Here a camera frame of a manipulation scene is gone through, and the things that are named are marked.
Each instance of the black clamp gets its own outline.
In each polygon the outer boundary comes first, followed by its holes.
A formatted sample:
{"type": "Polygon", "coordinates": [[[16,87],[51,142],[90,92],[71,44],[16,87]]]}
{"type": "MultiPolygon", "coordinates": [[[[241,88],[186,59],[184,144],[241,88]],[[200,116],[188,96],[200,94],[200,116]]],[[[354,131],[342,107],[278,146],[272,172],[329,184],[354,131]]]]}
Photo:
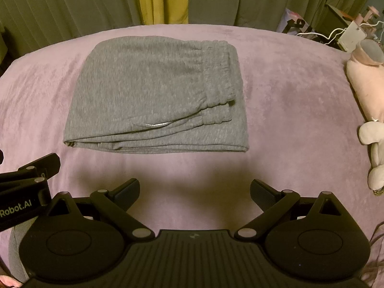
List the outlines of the black clamp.
{"type": "Polygon", "coordinates": [[[130,244],[155,237],[152,230],[126,213],[139,194],[136,179],[85,198],[58,193],[20,244],[26,271],[37,278],[68,282],[108,270],[130,244]]]}
{"type": "Polygon", "coordinates": [[[51,201],[47,180],[59,170],[60,158],[52,153],[17,171],[0,174],[0,231],[44,211],[51,201]]]}
{"type": "Polygon", "coordinates": [[[300,197],[259,180],[251,183],[250,192],[264,212],[235,237],[262,243],[272,262],[287,273],[334,281],[356,275],[368,261],[368,239],[333,193],[300,197]]]}

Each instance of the bed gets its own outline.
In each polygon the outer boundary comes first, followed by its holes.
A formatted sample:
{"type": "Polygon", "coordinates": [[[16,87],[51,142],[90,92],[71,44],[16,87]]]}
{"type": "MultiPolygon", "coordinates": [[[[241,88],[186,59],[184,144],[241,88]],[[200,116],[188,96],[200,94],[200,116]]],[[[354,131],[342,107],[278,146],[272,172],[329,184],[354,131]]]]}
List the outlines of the bed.
{"type": "MultiPolygon", "coordinates": [[[[258,178],[277,190],[315,197],[332,191],[368,239],[383,221],[382,197],[367,185],[364,117],[345,76],[349,55],[311,40],[266,30],[211,25],[153,25],[108,30],[61,42],[17,59],[0,78],[0,172],[55,152],[61,170],[51,194],[88,196],[131,177],[141,195],[129,213],[159,229],[235,230],[261,213],[249,195],[258,178]],[[120,36],[226,40],[243,78],[247,152],[117,154],[71,148],[63,130],[87,55],[120,36]]],[[[8,263],[10,230],[0,234],[8,263]]]]}

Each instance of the charging cable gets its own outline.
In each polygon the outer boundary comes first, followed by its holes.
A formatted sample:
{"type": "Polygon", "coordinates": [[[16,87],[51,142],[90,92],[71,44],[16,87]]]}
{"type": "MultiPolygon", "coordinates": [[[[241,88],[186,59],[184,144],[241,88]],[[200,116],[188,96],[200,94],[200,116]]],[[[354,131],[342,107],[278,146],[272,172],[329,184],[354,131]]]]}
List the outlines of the charging cable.
{"type": "Polygon", "coordinates": [[[329,39],[331,38],[332,34],[333,34],[335,31],[338,31],[338,30],[343,30],[343,31],[345,31],[345,29],[346,29],[346,28],[336,28],[336,29],[334,29],[334,30],[331,32],[331,34],[330,34],[329,37],[326,37],[326,36],[324,36],[324,34],[317,33],[317,32],[301,32],[301,33],[298,33],[297,36],[300,36],[300,35],[302,35],[302,34],[317,34],[318,36],[322,36],[322,37],[326,38],[327,40],[329,40],[329,39]]]}
{"type": "Polygon", "coordinates": [[[370,26],[370,27],[375,27],[375,26],[377,26],[377,25],[380,24],[380,23],[384,24],[384,21],[378,21],[378,22],[377,22],[376,24],[374,24],[374,25],[367,24],[367,23],[362,23],[362,24],[360,24],[360,26],[362,26],[362,25],[366,25],[366,26],[370,26]]]}
{"type": "Polygon", "coordinates": [[[381,26],[380,42],[381,42],[381,39],[383,38],[383,32],[384,32],[384,22],[383,22],[383,25],[381,26]]]}
{"type": "Polygon", "coordinates": [[[339,34],[342,34],[345,30],[347,30],[347,28],[344,28],[341,32],[335,34],[335,36],[333,37],[333,39],[331,41],[329,41],[328,43],[325,43],[325,45],[328,45],[329,43],[331,43],[333,40],[335,40],[335,38],[339,35],[339,34]]]}

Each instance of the pink plush toy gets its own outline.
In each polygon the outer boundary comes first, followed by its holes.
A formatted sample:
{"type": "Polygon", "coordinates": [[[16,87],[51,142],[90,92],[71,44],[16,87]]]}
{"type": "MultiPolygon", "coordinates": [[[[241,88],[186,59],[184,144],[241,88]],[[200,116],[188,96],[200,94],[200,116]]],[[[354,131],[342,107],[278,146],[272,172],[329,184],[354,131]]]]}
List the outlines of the pink plush toy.
{"type": "Polygon", "coordinates": [[[347,76],[368,122],[359,129],[363,144],[372,144],[368,185],[384,193],[384,53],[373,40],[362,40],[347,62],[347,76]]]}

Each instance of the folded gray sweatpants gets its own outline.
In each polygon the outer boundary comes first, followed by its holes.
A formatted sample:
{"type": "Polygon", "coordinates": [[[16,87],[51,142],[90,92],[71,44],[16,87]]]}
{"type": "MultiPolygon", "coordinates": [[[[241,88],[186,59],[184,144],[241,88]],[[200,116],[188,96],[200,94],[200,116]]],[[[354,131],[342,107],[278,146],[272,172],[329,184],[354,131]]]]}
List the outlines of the folded gray sweatpants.
{"type": "Polygon", "coordinates": [[[84,63],[64,143],[122,153],[245,151],[242,87],[226,41],[106,40],[84,63]]]}

